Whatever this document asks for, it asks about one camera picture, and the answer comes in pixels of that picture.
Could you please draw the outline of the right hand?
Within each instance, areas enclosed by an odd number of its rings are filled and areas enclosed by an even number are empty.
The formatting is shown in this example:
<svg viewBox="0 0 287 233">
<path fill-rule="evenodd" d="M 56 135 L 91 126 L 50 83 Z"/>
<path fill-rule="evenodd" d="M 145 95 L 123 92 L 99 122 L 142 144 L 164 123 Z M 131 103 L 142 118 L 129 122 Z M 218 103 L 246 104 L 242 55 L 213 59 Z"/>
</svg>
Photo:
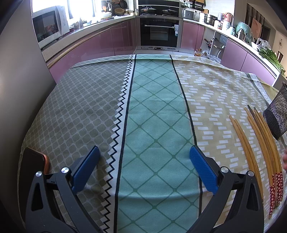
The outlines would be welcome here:
<svg viewBox="0 0 287 233">
<path fill-rule="evenodd" d="M 287 170 L 287 149 L 284 150 L 282 160 L 283 160 L 283 168 L 284 170 Z"/>
</svg>

